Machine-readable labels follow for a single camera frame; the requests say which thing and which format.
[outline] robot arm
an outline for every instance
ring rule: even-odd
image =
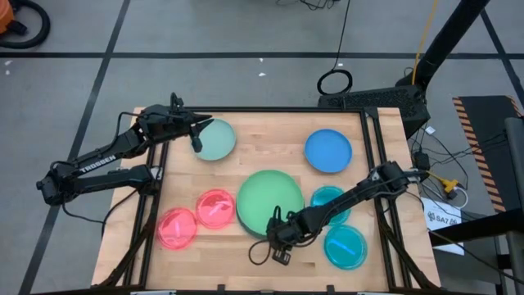
[[[268,222],[267,237],[273,248],[273,259],[284,265],[289,263],[289,252],[293,247],[310,245],[330,219],[362,201],[386,196],[395,198],[408,188],[408,184],[420,181],[426,172],[402,171],[393,161],[375,167],[368,177],[354,188],[322,206],[309,206],[297,213],[288,212],[287,222],[280,217],[280,208]]]
[[[36,183],[42,192],[43,200],[48,205],[61,205],[70,202],[83,193],[92,193],[105,189],[131,186],[145,193],[156,189],[155,176],[145,165],[128,170],[115,170],[107,175],[92,177],[80,176],[103,167],[119,159],[141,156],[155,144],[174,140],[189,135],[195,152],[202,149],[198,138],[200,132],[213,120],[210,115],[198,115],[183,107],[181,98],[171,94],[169,107],[153,105],[142,110],[136,116],[133,126],[105,147],[97,148],[72,161],[55,161],[46,176]]]

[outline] green petri dish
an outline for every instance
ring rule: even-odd
[[[268,221],[276,206],[282,219],[289,211],[304,208],[304,198],[295,180],[278,170],[262,170],[251,175],[237,194],[237,218],[244,229],[256,238],[264,238]]]
[[[213,119],[213,122],[202,130],[199,138],[202,141],[202,150],[196,156],[206,161],[226,157],[237,141],[233,127],[221,119]]]

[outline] pale green petri dish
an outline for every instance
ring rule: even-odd
[[[237,136],[233,127],[222,119],[213,122],[200,133],[202,150],[197,157],[206,161],[216,161],[226,157],[234,148]]]

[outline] petri dish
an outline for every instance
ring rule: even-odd
[[[213,119],[199,136],[202,150],[196,156],[206,161],[216,161],[226,157],[235,147],[237,136],[233,127],[222,119]]]
[[[289,211],[304,208],[304,197],[295,180],[278,170],[262,170],[251,175],[237,195],[237,218],[244,229],[257,238],[264,238],[268,221],[276,206],[282,219]]]
[[[368,245],[364,236],[354,227],[332,227],[324,239],[324,253],[328,260],[343,270],[356,270],[366,260]]]
[[[311,197],[311,206],[321,206],[327,202],[330,202],[332,199],[342,195],[344,190],[336,186],[326,185],[314,191],[313,196]],[[329,225],[341,225],[350,217],[351,209],[343,211],[340,214],[337,214],[335,217],[331,218]]]
[[[186,208],[174,208],[167,211],[158,223],[157,238],[162,246],[170,250],[187,247],[197,234],[197,220]]]
[[[208,229],[221,229],[235,216],[233,196],[223,189],[211,189],[196,202],[196,218]]]
[[[353,149],[344,134],[334,129],[320,129],[306,140],[304,154],[315,169],[336,173],[350,164]]]

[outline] yellow connector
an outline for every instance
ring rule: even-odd
[[[456,179],[447,180],[447,179],[443,179],[442,177],[440,177],[439,175],[436,175],[435,173],[433,173],[431,171],[428,171],[427,173],[429,175],[435,177],[436,179],[438,179],[442,183],[442,186],[444,186],[445,193],[451,193],[451,191],[453,191],[453,188],[456,187],[457,184],[459,184],[458,180],[456,180]]]
[[[456,179],[453,179],[451,181],[444,179],[444,180],[441,180],[441,183],[444,186],[445,193],[451,193],[453,188],[456,187],[457,184],[459,184],[459,182]]]

